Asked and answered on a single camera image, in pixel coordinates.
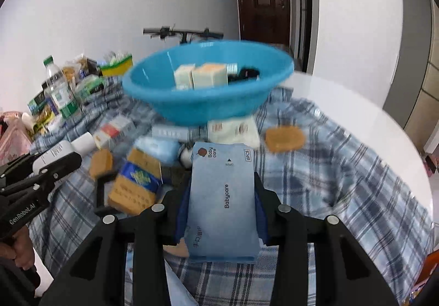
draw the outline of round white tabletop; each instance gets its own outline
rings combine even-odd
[[[338,83],[294,72],[281,86],[293,97],[314,101],[328,117],[372,148],[410,187],[433,218],[429,179],[418,151],[401,127],[382,109]]]

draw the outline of plaid tablecloth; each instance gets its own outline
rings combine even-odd
[[[125,96],[120,82],[111,78],[105,91],[96,93],[90,102],[85,113],[56,135],[37,140],[32,151],[45,150],[65,138],[73,140],[86,131],[93,133],[123,114],[137,129],[113,151],[118,167],[133,140],[162,120],[147,104]],[[293,124],[307,137],[306,145],[298,151],[273,155],[261,146],[256,152],[255,171],[265,188],[307,216],[337,215],[401,302],[420,273],[433,241],[432,220],[409,187],[372,149],[331,121],[314,103],[292,98],[289,90],[274,89],[255,119],[260,133],[271,126]],[[98,222],[93,214],[89,163],[90,157],[84,158],[81,168],[50,196],[50,208],[30,225],[35,249],[54,276]],[[276,247],[264,247],[254,265],[190,264],[169,254],[165,258],[200,305],[269,304]],[[313,246],[309,245],[310,305],[315,304],[315,276]],[[130,286],[127,283],[127,304]]]

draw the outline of brown door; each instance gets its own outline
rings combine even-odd
[[[238,0],[241,39],[290,46],[290,0]]]

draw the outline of yellow and green package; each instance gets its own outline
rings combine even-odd
[[[159,160],[132,148],[108,194],[108,204],[124,213],[138,215],[155,203],[161,183]]]

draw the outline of silver screw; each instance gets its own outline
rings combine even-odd
[[[152,209],[153,212],[161,212],[161,211],[163,211],[165,209],[165,206],[162,205],[161,203],[156,203],[155,205],[153,205],[151,207],[151,209]]]
[[[326,219],[327,219],[329,224],[333,224],[333,225],[339,224],[339,222],[340,222],[340,220],[337,216],[328,216]]]
[[[277,209],[282,213],[288,213],[291,211],[291,207],[289,205],[278,205]]]
[[[112,214],[109,214],[109,215],[105,216],[105,217],[102,219],[102,221],[103,221],[105,224],[111,224],[111,223],[113,223],[115,220],[116,220],[116,217],[113,216]]]

